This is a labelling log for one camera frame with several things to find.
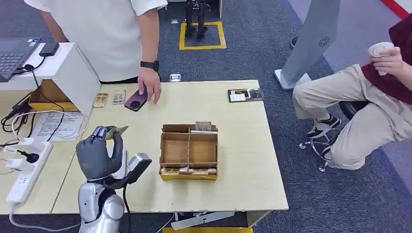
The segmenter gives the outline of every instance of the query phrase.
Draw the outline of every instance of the black sneaker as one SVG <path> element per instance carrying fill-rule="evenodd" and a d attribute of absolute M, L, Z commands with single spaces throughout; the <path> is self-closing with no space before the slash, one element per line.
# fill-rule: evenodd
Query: black sneaker
<path fill-rule="evenodd" d="M 328 142 L 328 146 L 322 151 L 322 153 L 320 154 L 321 158 L 325 161 L 329 161 L 329 159 L 327 159 L 325 157 L 326 154 L 328 154 L 330 152 L 330 150 L 332 149 L 333 144 L 335 144 L 336 139 L 338 139 L 339 133 L 337 133 L 329 142 Z"/>
<path fill-rule="evenodd" d="M 329 115 L 330 118 L 327 120 L 313 120 L 313 128 L 311 131 L 308 132 L 309 138 L 320 138 L 324 136 L 327 132 L 329 132 L 331 129 L 337 127 L 342 123 L 342 120 L 340 120 L 339 118 L 332 116 L 332 114 Z"/>

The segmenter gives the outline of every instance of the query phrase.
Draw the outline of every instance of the gray robot glove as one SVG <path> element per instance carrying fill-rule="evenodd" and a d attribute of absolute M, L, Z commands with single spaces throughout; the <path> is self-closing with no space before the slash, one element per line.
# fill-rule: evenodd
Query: gray robot glove
<path fill-rule="evenodd" d="M 120 133 L 113 133 L 114 147 L 110 158 L 105 136 L 114 126 L 98 126 L 87 139 L 76 146 L 76 155 L 83 174 L 88 181 L 96 181 L 118 171 L 123 157 L 123 139 Z"/>

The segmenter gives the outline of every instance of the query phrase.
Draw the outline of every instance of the black smartwatch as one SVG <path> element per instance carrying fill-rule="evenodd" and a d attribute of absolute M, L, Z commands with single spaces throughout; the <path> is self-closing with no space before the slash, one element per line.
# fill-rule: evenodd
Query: black smartwatch
<path fill-rule="evenodd" d="M 159 72 L 159 61 L 154 61 L 154 62 L 144 62 L 141 61 L 140 62 L 140 67 L 144 67 L 144 68 L 150 68 L 153 69 L 156 72 Z"/>

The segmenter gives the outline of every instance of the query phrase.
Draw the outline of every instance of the light wood tabletop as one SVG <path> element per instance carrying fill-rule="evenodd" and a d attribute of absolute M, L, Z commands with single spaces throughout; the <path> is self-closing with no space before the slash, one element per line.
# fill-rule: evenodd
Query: light wood tabletop
<path fill-rule="evenodd" d="M 22 99 L 29 91 L 0 91 L 0 116 L 1 118 L 8 115 L 9 110 Z M 30 121 L 20 130 L 19 136 L 26 137 L 30 131 Z M 9 140 L 15 139 L 12 133 L 6 133 L 0 129 L 0 144 L 4 144 Z M 75 141 L 55 142 L 50 156 L 44 165 L 36 184 L 29 198 L 23 206 L 16 207 L 16 214 L 49 214 L 59 194 L 63 180 L 69 169 L 71 161 L 75 153 L 76 143 L 80 136 Z M 0 151 L 0 158 L 24 158 L 20 154 L 10 154 Z M 0 174 L 8 173 L 10 170 L 4 166 L 4 161 L 0 161 Z M 11 204 L 6 202 L 6 197 L 12 188 L 17 177 L 16 172 L 5 175 L 0 175 L 0 214 L 9 214 Z"/>
<path fill-rule="evenodd" d="M 229 89 L 255 87 L 258 81 L 163 83 L 158 104 L 148 102 L 133 112 L 111 101 L 114 90 L 124 89 L 126 97 L 131 96 L 135 84 L 103 85 L 107 104 L 93 110 L 83 138 L 99 125 L 130 126 L 122 136 L 128 157 L 143 152 L 152 158 L 127 188 L 132 212 L 250 211 L 251 221 L 256 221 L 270 210 L 287 210 L 288 203 L 263 102 L 228 101 Z M 218 179 L 161 180 L 162 125 L 196 121 L 211 121 L 219 128 Z M 78 213 L 77 192 L 85 181 L 75 156 L 52 213 Z"/>

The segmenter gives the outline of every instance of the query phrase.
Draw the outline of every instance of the cardboard box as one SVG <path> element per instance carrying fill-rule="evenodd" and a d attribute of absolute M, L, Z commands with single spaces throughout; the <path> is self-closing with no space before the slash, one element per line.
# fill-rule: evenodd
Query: cardboard box
<path fill-rule="evenodd" d="M 160 169 L 163 180 L 216 180 L 218 177 L 218 135 L 190 133 L 193 125 L 163 125 L 160 138 Z M 212 125 L 212 131 L 218 129 Z"/>
<path fill-rule="evenodd" d="M 76 106 L 74 106 L 74 104 L 68 99 L 68 97 L 62 92 L 62 90 L 60 90 L 60 88 L 53 82 L 53 80 L 43 80 L 40 88 L 31 93 L 29 105 L 36 111 L 62 110 L 59 106 L 44 98 L 41 93 L 43 93 L 43 95 L 48 99 L 62 106 L 65 112 L 79 111 Z"/>

